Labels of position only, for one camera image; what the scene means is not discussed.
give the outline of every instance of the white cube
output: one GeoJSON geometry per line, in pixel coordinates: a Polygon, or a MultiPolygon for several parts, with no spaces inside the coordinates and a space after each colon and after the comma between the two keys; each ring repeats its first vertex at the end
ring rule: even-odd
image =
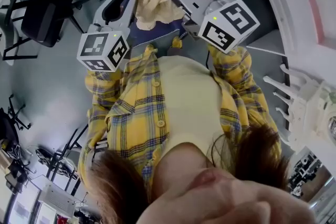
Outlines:
{"type": "Polygon", "coordinates": [[[245,3],[235,0],[205,15],[198,36],[227,54],[259,25],[260,22],[245,3]]]}
{"type": "Polygon", "coordinates": [[[77,59],[91,71],[115,72],[129,51],[122,31],[82,34],[77,59]]]}

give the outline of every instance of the shirt sleeve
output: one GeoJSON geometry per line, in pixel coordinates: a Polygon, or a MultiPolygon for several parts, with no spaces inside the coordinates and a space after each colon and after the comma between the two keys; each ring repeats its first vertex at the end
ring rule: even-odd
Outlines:
{"type": "Polygon", "coordinates": [[[120,96],[120,79],[122,72],[93,72],[88,71],[85,78],[87,89],[93,94],[92,108],[88,111],[89,130],[86,144],[81,150],[78,172],[86,184],[87,157],[95,144],[101,140],[107,124],[105,118],[120,96]]]}
{"type": "Polygon", "coordinates": [[[267,124],[275,132],[277,127],[268,113],[268,106],[261,88],[250,72],[251,55],[243,47],[236,47],[228,54],[208,45],[217,75],[227,81],[240,95],[246,107],[250,124],[267,124]]]}

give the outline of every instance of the brown hair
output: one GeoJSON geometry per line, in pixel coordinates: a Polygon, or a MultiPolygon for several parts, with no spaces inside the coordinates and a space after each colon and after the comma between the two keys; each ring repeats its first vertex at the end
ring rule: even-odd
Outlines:
{"type": "MultiPolygon", "coordinates": [[[[274,146],[279,138],[272,129],[251,127],[238,144],[232,142],[229,134],[220,138],[228,142],[233,156],[229,170],[236,178],[286,188],[288,162],[275,155],[274,146]]],[[[227,156],[223,144],[220,152],[217,149],[220,138],[211,148],[213,163],[215,152],[222,160],[227,156]]],[[[94,163],[89,180],[90,192],[97,198],[104,224],[134,224],[149,205],[142,177],[129,161],[113,151],[106,151],[94,163]]]]}

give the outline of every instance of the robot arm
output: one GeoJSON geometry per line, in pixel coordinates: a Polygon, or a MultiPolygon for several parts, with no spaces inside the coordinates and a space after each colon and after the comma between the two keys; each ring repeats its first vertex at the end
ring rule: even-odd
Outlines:
{"type": "MultiPolygon", "coordinates": [[[[247,38],[259,21],[242,0],[172,0],[185,15],[183,27],[228,53],[247,38]]],[[[127,37],[138,0],[106,0],[81,36],[77,59],[91,71],[117,70],[129,51],[127,37]]]]}

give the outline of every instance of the gray floor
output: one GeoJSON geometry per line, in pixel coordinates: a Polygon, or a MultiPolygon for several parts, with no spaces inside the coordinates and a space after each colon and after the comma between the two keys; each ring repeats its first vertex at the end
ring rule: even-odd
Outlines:
{"type": "MultiPolygon", "coordinates": [[[[98,6],[99,1],[93,0],[84,4],[82,10],[75,12],[75,17],[84,30],[92,21],[98,6]]],[[[173,36],[166,36],[156,42],[156,45],[169,46],[173,36]]],[[[36,60],[19,60],[13,67],[0,62],[0,107],[6,108],[8,96],[14,93],[17,106],[26,104],[25,121],[33,123],[29,131],[21,131],[19,134],[23,147],[43,145],[50,150],[57,150],[65,145],[74,129],[87,123],[86,113],[91,106],[92,96],[84,85],[87,71],[76,60],[79,39],[80,33],[74,26],[65,23],[62,39],[54,48],[30,42],[20,49],[21,55],[38,52],[36,60]]],[[[187,37],[183,47],[191,58],[205,64],[207,49],[202,41],[194,43],[187,37]]],[[[141,53],[143,49],[144,46],[137,47],[133,54],[141,53]]],[[[252,49],[250,53],[253,59],[252,71],[257,84],[265,93],[270,114],[278,126],[284,126],[285,122],[275,111],[275,107],[286,107],[272,94],[274,88],[262,80],[262,77],[268,74],[283,82],[283,74],[279,68],[282,58],[252,49]]],[[[283,152],[284,155],[291,155],[291,150],[286,147],[283,152]]],[[[80,193],[83,196],[85,190],[82,189],[80,193]]]]}

